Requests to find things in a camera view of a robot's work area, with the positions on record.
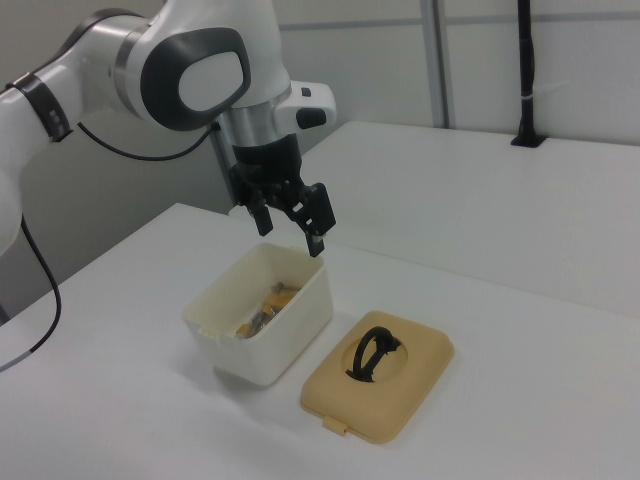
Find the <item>tabletop surface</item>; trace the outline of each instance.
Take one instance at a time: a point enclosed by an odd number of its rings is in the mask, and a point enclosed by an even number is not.
[[[351,122],[303,179],[327,186],[333,242],[640,318],[640,147],[511,140]]]
[[[268,241],[304,246],[301,234]],[[182,308],[261,239],[176,205],[66,281],[58,330],[0,375],[2,478],[637,479],[640,322],[327,244],[335,315],[268,388],[212,372]],[[303,383],[365,313],[447,333],[456,355],[392,442],[339,437]],[[48,328],[0,327],[0,363]]]

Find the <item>white plastic container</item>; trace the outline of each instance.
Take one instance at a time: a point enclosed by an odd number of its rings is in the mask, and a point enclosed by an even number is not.
[[[236,338],[279,282],[300,291],[257,335]],[[212,366],[258,385],[273,383],[332,316],[322,258],[268,243],[249,251],[182,312]]]

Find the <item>beige lid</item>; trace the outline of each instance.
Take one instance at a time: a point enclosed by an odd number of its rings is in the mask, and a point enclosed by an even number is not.
[[[383,354],[383,344],[388,339],[376,335],[384,329],[400,343],[387,345],[395,348],[387,354]],[[359,345],[360,353],[364,349],[358,363],[362,369],[354,367]],[[371,443],[388,442],[422,403],[453,353],[449,338],[438,330],[387,313],[370,312],[305,383],[302,407],[322,418],[323,425],[336,433],[349,431]],[[367,366],[373,367],[373,382],[352,378],[366,378],[371,370]]]

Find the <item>black cable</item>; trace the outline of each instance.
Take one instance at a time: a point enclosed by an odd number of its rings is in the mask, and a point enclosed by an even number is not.
[[[132,158],[133,160],[142,160],[142,161],[145,161],[145,162],[165,162],[167,160],[175,160],[176,158],[184,157],[185,155],[190,154],[196,148],[198,148],[200,145],[202,145],[202,143],[207,139],[207,137],[209,135],[211,135],[211,133],[215,129],[215,126],[214,127],[208,127],[207,130],[202,134],[202,136],[198,139],[198,141],[196,143],[194,143],[193,145],[191,145],[189,148],[187,148],[186,150],[184,150],[182,152],[178,152],[178,153],[175,153],[173,155],[166,155],[166,156],[163,156],[163,157],[146,157],[144,155],[135,155],[133,153],[127,153],[127,152],[122,151],[122,150],[120,150],[120,149],[118,149],[116,147],[112,147],[111,145],[109,145],[104,140],[101,140],[100,138],[98,138],[93,132],[91,132],[91,130],[89,130],[82,123],[78,123],[78,127],[85,134],[87,134],[87,136],[91,140],[96,142],[101,147],[104,147],[104,148],[106,148],[107,150],[109,150],[109,151],[111,151],[113,153],[117,153],[118,155],[122,155],[123,157]]]
[[[20,363],[22,360],[27,358],[32,353],[35,353],[36,350],[38,350],[42,345],[44,345],[44,343],[47,340],[49,340],[49,337],[53,334],[54,330],[58,326],[58,323],[60,322],[60,315],[62,314],[62,298],[60,297],[60,289],[58,288],[58,283],[56,282],[55,278],[53,278],[53,273],[51,273],[51,270],[49,269],[47,262],[44,260],[42,253],[40,253],[40,250],[36,246],[36,242],[33,240],[33,237],[31,236],[31,232],[29,232],[29,228],[27,228],[27,222],[24,220],[24,217],[22,217],[22,223],[20,226],[22,227],[22,232],[24,233],[24,236],[27,239],[27,242],[29,243],[31,250],[33,250],[33,253],[38,259],[40,266],[44,270],[44,273],[47,275],[47,278],[49,279],[49,283],[51,284],[51,288],[53,288],[53,294],[56,297],[56,315],[53,319],[53,323],[49,327],[49,330],[47,331],[47,333],[44,334],[44,337],[42,337],[38,343],[36,343],[33,347],[31,347],[28,351],[24,352],[22,355],[0,366],[0,373]]]

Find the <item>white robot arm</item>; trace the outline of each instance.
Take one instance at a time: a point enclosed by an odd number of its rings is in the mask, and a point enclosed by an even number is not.
[[[153,19],[97,12],[0,93],[0,255],[20,227],[24,166],[106,108],[171,130],[218,121],[238,160],[235,200],[259,233],[273,228],[271,206],[302,228],[311,255],[322,251],[335,218],[324,186],[300,179],[296,133],[335,121],[331,90],[290,80],[271,0],[168,0]]]

